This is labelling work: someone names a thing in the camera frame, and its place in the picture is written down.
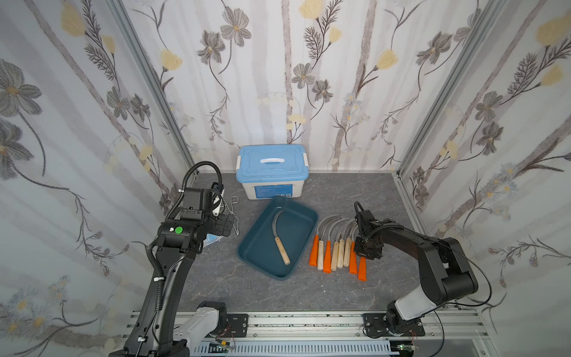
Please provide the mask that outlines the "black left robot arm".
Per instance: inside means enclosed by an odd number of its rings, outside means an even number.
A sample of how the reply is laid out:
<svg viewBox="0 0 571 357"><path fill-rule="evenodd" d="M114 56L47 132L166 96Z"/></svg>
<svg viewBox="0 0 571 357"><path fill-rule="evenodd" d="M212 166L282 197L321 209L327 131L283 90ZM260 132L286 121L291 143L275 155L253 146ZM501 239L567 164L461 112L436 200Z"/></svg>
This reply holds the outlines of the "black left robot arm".
<svg viewBox="0 0 571 357"><path fill-rule="evenodd" d="M187 275L208 235L227 237L235 218L226 214L220 169L198 162L185 174L179 198L146 246L153 276L138 320L113 356L189 356L211 333L228 325L224 303L203 302L190 320L175 326Z"/></svg>

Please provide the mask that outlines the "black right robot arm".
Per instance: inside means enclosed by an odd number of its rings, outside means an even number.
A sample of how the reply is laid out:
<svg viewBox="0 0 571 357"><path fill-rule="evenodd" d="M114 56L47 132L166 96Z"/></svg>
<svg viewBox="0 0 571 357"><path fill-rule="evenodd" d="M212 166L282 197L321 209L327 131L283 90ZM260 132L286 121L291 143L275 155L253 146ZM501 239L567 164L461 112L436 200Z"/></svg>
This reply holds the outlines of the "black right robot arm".
<svg viewBox="0 0 571 357"><path fill-rule="evenodd" d="M384 325L388 333L407 333L424 315L479 289L471 263L456 239L437 239L393 220L377 220L360 202L354 202L354 208L357 256L377 260L382 258L383 248L391 245L418 263L419 286L389 303L386 309Z"/></svg>

